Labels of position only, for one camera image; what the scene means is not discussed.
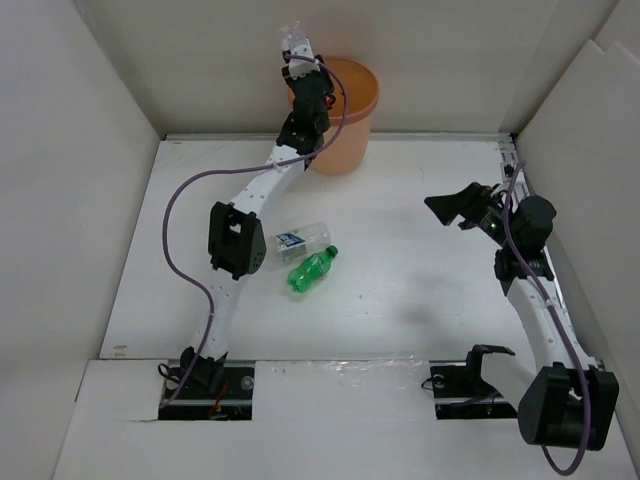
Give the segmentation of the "red label clear bottle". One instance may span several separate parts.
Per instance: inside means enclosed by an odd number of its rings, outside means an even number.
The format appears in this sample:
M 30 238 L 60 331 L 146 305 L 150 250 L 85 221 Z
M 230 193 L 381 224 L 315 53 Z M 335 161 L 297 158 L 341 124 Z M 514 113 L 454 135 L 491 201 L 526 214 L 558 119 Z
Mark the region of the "red label clear bottle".
M 293 51 L 300 45 L 308 46 L 310 44 L 309 37 L 302 23 L 299 20 L 293 20 L 278 29 L 280 49 L 283 52 Z

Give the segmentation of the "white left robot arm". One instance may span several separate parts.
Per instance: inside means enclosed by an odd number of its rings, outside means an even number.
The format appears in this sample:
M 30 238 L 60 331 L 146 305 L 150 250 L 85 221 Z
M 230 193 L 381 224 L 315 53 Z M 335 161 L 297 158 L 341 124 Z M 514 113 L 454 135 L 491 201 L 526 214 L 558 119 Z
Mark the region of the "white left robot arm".
M 337 77 L 321 56 L 300 55 L 287 56 L 282 75 L 294 102 L 268 160 L 252 168 L 254 178 L 232 200 L 216 202 L 211 208 L 207 244 L 211 284 L 181 276 L 205 294 L 209 307 L 180 356 L 178 384 L 189 384 L 205 397 L 222 387 L 228 335 L 240 293 L 266 258 L 261 217 L 330 144 L 324 134 L 336 102 Z

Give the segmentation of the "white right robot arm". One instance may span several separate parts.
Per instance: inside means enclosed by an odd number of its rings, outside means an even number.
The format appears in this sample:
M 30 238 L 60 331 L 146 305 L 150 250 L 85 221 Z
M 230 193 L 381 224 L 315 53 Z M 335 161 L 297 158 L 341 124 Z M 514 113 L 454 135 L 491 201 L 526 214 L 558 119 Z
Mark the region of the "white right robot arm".
M 516 208 L 506 200 L 496 189 L 473 182 L 459 193 L 431 196 L 424 202 L 443 225 L 461 217 L 460 229 L 478 228 L 500 247 L 495 275 L 520 317 L 537 368 L 523 387 L 501 392 L 517 408 L 525 442 L 599 451 L 606 442 L 619 384 L 613 373 L 599 369 L 584 352 L 559 306 L 543 252 L 556 210 L 537 195 L 524 198 Z

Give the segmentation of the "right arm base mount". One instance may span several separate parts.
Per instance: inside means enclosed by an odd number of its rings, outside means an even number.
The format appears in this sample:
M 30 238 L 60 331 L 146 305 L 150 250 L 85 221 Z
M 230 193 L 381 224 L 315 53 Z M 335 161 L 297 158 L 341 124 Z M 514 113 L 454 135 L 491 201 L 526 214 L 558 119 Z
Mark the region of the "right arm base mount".
M 516 419 L 516 409 L 481 378 L 485 355 L 515 353 L 503 346 L 476 344 L 464 360 L 430 360 L 430 375 L 421 384 L 432 393 L 437 420 Z

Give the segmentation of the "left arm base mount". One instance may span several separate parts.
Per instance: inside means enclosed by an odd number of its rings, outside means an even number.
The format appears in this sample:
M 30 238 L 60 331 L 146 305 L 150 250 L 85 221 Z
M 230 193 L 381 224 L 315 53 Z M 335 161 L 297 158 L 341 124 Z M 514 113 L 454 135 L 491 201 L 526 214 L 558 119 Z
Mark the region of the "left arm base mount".
M 160 363 L 158 373 L 164 384 L 158 419 L 166 421 L 249 421 L 252 419 L 253 392 L 255 386 L 255 363 L 224 360 L 216 366 L 211 382 L 198 381 L 203 373 L 196 366 L 176 398 L 183 377 L 179 363 Z

